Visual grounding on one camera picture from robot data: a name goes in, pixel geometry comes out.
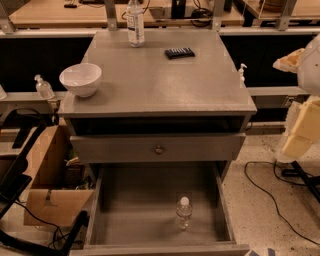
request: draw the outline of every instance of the plastic bottle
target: plastic bottle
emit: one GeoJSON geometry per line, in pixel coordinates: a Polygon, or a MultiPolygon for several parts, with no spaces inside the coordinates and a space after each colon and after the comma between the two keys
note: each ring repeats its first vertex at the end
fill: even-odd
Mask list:
{"type": "Polygon", "coordinates": [[[181,230],[186,230],[189,226],[189,220],[192,215],[192,207],[188,197],[182,197],[177,203],[176,213],[178,218],[178,227],[181,230]]]}
{"type": "Polygon", "coordinates": [[[42,98],[48,100],[55,96],[51,85],[47,81],[43,80],[40,75],[36,75],[34,80],[37,81],[36,89],[42,98]]]}
{"type": "Polygon", "coordinates": [[[143,9],[138,0],[130,0],[127,6],[129,44],[132,47],[144,45],[143,9]]]}
{"type": "Polygon", "coordinates": [[[240,79],[242,80],[242,82],[244,82],[244,80],[245,80],[243,68],[247,68],[247,66],[245,64],[241,63],[240,69],[238,70],[238,72],[239,72],[240,79]]]}

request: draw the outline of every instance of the drawer knob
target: drawer knob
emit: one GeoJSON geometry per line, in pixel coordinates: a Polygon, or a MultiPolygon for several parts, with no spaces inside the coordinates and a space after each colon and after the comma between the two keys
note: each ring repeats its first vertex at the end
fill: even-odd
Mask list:
{"type": "Polygon", "coordinates": [[[157,146],[155,149],[155,152],[157,155],[161,155],[164,151],[164,148],[162,146],[157,146]]]}

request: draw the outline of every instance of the drawer front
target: drawer front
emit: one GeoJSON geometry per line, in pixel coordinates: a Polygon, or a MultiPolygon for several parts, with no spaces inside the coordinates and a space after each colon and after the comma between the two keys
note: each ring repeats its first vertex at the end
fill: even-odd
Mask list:
{"type": "Polygon", "coordinates": [[[235,160],[244,134],[212,136],[72,136],[84,163],[235,160]]]}

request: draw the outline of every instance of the cardboard box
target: cardboard box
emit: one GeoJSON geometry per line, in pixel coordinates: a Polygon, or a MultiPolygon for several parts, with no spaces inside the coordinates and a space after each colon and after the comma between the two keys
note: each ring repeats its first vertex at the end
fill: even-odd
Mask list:
{"type": "MultiPolygon", "coordinates": [[[[28,154],[26,175],[33,178],[29,185],[27,208],[38,218],[58,226],[71,226],[93,194],[93,190],[66,190],[62,188],[65,159],[70,149],[64,127],[47,127],[28,154]]],[[[43,226],[27,211],[25,225],[43,226]]]]}

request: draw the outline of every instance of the bottle cap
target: bottle cap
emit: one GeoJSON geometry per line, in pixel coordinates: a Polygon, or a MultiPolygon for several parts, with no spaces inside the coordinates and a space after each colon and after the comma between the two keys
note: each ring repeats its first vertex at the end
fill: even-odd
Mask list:
{"type": "Polygon", "coordinates": [[[34,77],[34,80],[36,80],[38,83],[43,81],[41,75],[36,75],[36,76],[34,77]]]}
{"type": "Polygon", "coordinates": [[[182,197],[181,200],[181,205],[189,205],[189,198],[188,197],[182,197]]]}

